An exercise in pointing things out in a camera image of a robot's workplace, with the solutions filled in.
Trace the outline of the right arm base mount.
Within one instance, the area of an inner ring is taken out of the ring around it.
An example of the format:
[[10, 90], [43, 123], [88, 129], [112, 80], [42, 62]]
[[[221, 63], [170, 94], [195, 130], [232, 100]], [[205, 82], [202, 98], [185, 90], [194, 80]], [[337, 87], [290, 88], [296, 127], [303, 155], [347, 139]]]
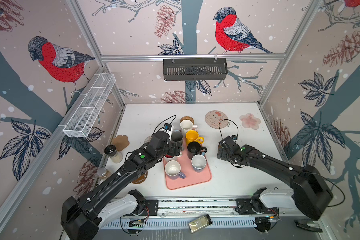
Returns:
[[280, 219], [278, 208], [268, 208], [261, 202], [260, 196], [266, 188], [258, 189], [251, 197], [236, 199], [235, 211], [239, 215], [266, 215], [255, 217], [255, 230], [268, 234]]

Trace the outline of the dark brown glossy coaster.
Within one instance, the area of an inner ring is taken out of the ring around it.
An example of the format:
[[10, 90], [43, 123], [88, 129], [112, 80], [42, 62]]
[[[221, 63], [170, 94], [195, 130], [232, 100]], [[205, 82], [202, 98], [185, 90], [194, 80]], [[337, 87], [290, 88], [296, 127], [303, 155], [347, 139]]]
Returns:
[[137, 178], [136, 180], [132, 181], [133, 184], [138, 185], [143, 183], [148, 177], [148, 172], [145, 172], [144, 174], [142, 174], [139, 178]]

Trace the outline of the pink flower shaped coaster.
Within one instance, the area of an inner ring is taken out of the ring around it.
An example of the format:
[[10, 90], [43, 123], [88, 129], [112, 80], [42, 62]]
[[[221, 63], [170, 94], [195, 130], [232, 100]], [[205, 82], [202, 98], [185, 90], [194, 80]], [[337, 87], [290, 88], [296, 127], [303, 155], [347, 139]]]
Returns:
[[259, 124], [261, 123], [261, 120], [259, 118], [256, 118], [251, 113], [248, 113], [246, 115], [241, 115], [240, 121], [242, 122], [242, 126], [244, 128], [253, 129], [253, 130], [258, 130]]

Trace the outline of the round bunny print coaster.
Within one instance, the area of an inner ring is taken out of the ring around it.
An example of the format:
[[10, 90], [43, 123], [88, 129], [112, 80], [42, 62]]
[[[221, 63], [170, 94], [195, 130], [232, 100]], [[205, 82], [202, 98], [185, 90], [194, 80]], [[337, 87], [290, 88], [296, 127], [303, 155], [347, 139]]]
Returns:
[[221, 111], [209, 111], [205, 115], [205, 122], [213, 129], [225, 128], [229, 125], [228, 117]]

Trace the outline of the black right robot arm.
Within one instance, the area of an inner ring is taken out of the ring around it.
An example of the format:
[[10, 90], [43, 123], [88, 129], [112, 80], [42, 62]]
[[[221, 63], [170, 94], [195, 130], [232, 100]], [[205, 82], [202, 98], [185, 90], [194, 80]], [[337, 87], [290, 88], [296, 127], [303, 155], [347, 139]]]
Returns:
[[230, 136], [219, 142], [217, 158], [237, 168], [258, 169], [289, 186], [287, 190], [259, 188], [250, 200], [252, 210], [257, 214], [274, 208], [295, 209], [312, 220], [319, 220], [333, 199], [326, 179], [315, 167], [291, 165], [252, 146], [240, 147]]

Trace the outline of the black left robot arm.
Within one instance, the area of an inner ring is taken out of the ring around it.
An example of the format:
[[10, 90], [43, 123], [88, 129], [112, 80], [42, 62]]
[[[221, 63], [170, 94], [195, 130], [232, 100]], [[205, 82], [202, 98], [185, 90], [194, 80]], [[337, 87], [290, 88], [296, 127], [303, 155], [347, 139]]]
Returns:
[[151, 141], [132, 151], [124, 164], [99, 186], [78, 199], [63, 203], [61, 225], [71, 240], [91, 240], [105, 222], [101, 211], [127, 185], [153, 168], [166, 155], [178, 156], [181, 144], [171, 142], [163, 131], [152, 134]]

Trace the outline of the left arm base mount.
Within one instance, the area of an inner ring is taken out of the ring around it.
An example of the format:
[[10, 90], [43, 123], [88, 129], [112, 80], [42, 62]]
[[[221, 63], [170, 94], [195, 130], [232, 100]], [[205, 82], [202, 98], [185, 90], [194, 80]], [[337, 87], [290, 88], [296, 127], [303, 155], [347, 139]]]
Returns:
[[128, 235], [138, 235], [147, 226], [148, 220], [158, 214], [158, 200], [147, 200], [138, 190], [126, 195], [128, 204], [133, 208], [120, 217], [120, 227]]

